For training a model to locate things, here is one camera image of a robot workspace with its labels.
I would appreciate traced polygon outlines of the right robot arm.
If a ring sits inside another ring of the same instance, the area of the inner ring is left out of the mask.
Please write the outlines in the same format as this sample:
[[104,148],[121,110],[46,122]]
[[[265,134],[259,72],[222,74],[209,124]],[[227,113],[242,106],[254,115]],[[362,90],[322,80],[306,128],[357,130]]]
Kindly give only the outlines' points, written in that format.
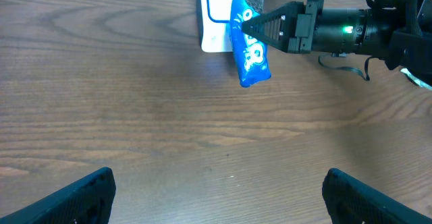
[[289,2],[253,18],[242,31],[279,51],[323,56],[365,55],[406,69],[431,85],[431,0],[366,0],[366,9],[329,9],[324,0]]

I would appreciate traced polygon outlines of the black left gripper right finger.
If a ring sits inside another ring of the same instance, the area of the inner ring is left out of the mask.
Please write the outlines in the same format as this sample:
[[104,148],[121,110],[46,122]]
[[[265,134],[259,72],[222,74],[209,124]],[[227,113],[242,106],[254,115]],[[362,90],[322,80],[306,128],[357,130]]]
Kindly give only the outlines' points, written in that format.
[[322,196],[333,224],[431,224],[431,218],[336,168],[327,172]]

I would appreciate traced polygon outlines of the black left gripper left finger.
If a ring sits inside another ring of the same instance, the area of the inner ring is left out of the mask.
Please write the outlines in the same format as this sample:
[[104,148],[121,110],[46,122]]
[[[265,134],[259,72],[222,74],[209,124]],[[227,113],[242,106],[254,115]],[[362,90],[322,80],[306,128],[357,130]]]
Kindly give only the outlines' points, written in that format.
[[11,224],[108,224],[116,192],[112,169],[103,167],[45,198],[1,218]]

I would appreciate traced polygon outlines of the mint green wipes packet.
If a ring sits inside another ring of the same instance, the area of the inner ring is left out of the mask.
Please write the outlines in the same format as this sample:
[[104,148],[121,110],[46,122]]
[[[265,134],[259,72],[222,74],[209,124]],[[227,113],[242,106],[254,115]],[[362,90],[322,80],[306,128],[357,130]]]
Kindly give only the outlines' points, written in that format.
[[431,84],[428,84],[428,83],[424,82],[423,80],[417,78],[415,75],[411,74],[411,73],[408,71],[408,69],[406,69],[406,68],[402,68],[402,69],[400,70],[400,72],[403,73],[403,74],[406,76],[406,78],[407,78],[410,82],[412,82],[413,84],[415,84],[416,86],[419,86],[419,87],[421,87],[421,88],[426,88],[426,89],[428,89],[428,90],[432,90]]

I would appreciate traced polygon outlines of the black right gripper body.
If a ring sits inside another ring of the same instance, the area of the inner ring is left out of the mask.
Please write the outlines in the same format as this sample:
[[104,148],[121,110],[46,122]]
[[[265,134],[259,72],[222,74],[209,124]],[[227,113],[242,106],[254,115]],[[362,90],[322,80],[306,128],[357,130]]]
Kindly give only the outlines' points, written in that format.
[[307,0],[294,19],[294,33],[288,39],[288,52],[306,54],[356,53],[372,55],[371,10],[325,9],[320,0]]

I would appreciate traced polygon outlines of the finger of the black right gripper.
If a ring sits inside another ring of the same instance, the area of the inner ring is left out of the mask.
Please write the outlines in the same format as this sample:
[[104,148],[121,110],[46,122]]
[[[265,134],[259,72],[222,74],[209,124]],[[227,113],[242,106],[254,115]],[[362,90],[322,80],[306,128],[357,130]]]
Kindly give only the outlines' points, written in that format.
[[295,36],[303,2],[285,5],[242,23],[242,32],[284,53],[299,53],[300,39]]

